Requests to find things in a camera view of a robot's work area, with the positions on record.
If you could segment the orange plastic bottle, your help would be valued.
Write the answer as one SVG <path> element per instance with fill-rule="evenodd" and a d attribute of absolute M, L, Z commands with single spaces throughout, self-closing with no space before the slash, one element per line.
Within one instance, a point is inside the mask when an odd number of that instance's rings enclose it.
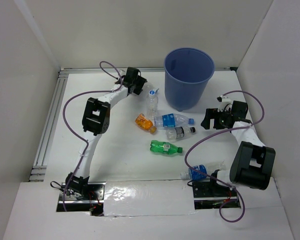
<path fill-rule="evenodd" d="M 140 113 L 135 119 L 135 123 L 143 130 L 154 134 L 157 128 L 154 126 L 153 122 L 145 117 L 143 113 Z"/>

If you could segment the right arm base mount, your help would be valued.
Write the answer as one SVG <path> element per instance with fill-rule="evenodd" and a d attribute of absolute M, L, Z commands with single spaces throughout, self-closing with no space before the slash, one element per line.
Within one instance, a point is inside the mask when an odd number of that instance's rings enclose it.
<path fill-rule="evenodd" d="M 192 188 L 195 210 L 218 209 L 223 203 L 223 208 L 241 207 L 237 193 L 229 187 L 210 181 L 190 181 L 187 185 Z"/>

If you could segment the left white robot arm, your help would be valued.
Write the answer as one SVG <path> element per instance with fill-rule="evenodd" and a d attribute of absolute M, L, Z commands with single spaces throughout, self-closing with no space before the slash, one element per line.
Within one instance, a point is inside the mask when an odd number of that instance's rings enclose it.
<path fill-rule="evenodd" d="M 74 171 L 65 180 L 64 196 L 74 196 L 78 200 L 87 197 L 91 162 L 100 138 L 109 128 L 111 108 L 130 94 L 139 95 L 146 82 L 139 69 L 128 67 L 125 75 L 118 74 L 112 89 L 102 91 L 103 95 L 98 98 L 87 100 L 82 117 L 84 135 L 74 134 L 83 145 Z"/>

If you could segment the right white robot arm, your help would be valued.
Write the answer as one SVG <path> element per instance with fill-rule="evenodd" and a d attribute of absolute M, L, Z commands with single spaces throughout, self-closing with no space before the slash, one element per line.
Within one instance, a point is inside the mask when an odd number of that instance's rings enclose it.
<path fill-rule="evenodd" d="M 216 130 L 229 129 L 238 143 L 238 150 L 230 169 L 218 169 L 212 174 L 217 179 L 208 184 L 210 194 L 220 196 L 226 189 L 225 184 L 265 190 L 270 182 L 275 150 L 258 138 L 251 120 L 246 118 L 247 103 L 232 101 L 226 96 L 220 96 L 217 100 L 219 107 L 206 109 L 201 126 L 206 130 L 211 125 Z"/>

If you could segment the black label clear bottle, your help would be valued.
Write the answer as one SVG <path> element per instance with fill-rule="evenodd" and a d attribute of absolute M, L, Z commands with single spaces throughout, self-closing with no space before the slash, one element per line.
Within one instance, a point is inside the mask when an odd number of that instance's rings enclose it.
<path fill-rule="evenodd" d="M 196 128 L 192 126 L 178 126 L 166 130 L 166 137 L 170 141 L 182 140 L 191 137 L 196 132 Z"/>

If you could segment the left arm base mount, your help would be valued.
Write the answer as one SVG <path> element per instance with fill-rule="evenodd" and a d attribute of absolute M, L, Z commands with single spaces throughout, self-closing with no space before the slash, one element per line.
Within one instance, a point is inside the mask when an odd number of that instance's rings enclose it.
<path fill-rule="evenodd" d="M 51 181 L 50 186 L 59 190 L 57 212 L 65 212 L 65 206 L 67 212 L 88 212 L 91 216 L 104 216 L 105 182 L 90 182 L 84 195 L 67 190 L 65 197 L 63 197 L 64 183 Z"/>

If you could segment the large clear plastic bottle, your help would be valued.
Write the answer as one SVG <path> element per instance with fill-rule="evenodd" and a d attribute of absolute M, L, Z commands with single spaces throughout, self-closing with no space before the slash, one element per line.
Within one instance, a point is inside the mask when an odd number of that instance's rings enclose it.
<path fill-rule="evenodd" d="M 153 84 L 147 82 L 144 84 L 141 94 L 146 97 L 146 96 L 148 96 L 150 91 L 158 92 L 158 90 L 159 90 L 158 87 L 153 86 Z"/>

